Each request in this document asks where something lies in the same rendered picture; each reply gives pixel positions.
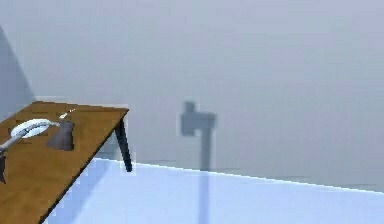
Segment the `grey desk lamp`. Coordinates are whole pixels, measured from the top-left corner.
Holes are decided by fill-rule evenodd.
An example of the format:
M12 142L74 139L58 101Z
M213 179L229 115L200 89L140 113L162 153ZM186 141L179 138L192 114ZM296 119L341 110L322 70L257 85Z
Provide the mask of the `grey desk lamp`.
M60 122L50 121L50 126L57 126L58 131L47 141L46 145L53 149L72 151L74 149L73 129L74 123L66 120ZM23 138L21 134L12 137L0 145L0 182L6 183L4 172L6 168L6 151L10 146Z

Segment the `brown wooden table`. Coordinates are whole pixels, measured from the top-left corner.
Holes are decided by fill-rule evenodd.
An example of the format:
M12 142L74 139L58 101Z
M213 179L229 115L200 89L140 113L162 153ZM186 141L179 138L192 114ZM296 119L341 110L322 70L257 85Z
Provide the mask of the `brown wooden table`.
M0 144L25 121L54 121L65 112L70 113L69 120L74 123L72 151L46 145L58 132L51 127L15 143L4 153L0 224L42 224L112 134L117 136L126 170L132 170L124 127L126 108L35 101L0 122Z

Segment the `white plate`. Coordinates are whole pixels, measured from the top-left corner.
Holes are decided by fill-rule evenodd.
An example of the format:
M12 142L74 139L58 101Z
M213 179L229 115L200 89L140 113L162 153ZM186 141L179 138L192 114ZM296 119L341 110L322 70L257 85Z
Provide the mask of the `white plate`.
M46 131L49 125L50 121L47 119L31 119L14 127L11 136L15 137L18 134L21 134L23 138L37 136Z

